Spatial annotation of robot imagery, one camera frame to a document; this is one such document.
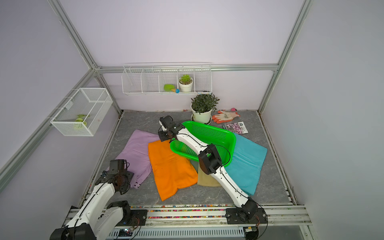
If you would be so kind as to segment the purple pants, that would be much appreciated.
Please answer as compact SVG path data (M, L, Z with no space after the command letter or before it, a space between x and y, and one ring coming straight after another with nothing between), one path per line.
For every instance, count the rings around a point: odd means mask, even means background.
M159 140L158 135L135 130L117 160L127 160L128 171L134 174L131 188L138 189L152 172L149 159L149 143Z

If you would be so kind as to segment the orange pants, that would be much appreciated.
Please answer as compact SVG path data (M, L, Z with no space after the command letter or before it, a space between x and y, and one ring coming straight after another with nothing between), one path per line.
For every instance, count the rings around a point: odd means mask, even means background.
M188 159L174 153L168 142L149 143L148 150L155 183L162 201L174 196L179 189L197 184L196 169Z

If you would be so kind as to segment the green plastic basket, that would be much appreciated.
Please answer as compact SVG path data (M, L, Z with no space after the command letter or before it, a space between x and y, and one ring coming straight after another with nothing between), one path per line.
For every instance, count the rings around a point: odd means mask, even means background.
M216 146L224 167L231 164L236 145L236 137L234 133L193 121L183 122L183 125L195 138L205 144L213 144ZM199 161L198 155L186 144L180 141L172 141L170 143L170 148L174 153L186 159L195 162Z

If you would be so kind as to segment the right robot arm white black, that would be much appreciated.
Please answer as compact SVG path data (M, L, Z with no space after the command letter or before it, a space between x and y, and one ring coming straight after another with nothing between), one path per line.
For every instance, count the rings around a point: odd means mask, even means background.
M207 144L194 136L183 124L176 124L171 116L161 117L161 127L158 134L162 142L178 140L191 148L199 158L199 166L203 172L217 180L226 190L239 215L253 219L258 213L259 206L232 180L225 170L222 158L214 144Z

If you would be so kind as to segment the teal pants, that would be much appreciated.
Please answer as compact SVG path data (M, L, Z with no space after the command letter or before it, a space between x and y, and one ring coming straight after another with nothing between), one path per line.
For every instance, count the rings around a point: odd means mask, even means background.
M256 192L268 150L241 135L235 134L235 137L232 161L225 169L238 187L252 196Z

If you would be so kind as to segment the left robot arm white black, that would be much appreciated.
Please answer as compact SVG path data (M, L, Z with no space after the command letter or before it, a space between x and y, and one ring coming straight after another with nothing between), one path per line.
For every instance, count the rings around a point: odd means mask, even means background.
M64 227L56 229L51 240L105 240L118 224L132 221L127 201L107 202L115 194L125 194L131 187L134 176L128 171L130 164L126 160L110 161L109 170L96 182L89 199L75 217Z

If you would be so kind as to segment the tan pants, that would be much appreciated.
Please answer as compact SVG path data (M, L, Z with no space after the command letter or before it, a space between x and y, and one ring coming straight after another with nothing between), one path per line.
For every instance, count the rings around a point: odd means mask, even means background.
M207 175L203 172L203 170L198 168L198 182L197 185L203 187L220 187L220 183L214 179L212 176Z

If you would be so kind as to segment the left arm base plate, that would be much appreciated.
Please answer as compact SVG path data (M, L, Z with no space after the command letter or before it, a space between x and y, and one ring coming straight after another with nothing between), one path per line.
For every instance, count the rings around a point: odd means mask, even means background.
M139 210L124 210L123 218L117 223L117 227L139 227L144 226L147 221L148 211L144 209Z

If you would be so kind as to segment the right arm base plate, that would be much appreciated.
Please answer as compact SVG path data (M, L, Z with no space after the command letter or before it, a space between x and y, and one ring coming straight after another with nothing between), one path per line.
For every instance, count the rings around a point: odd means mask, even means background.
M242 208L228 208L226 209L225 218L228 225L240 224L266 224L267 214L261 208L258 208L254 214L248 215Z

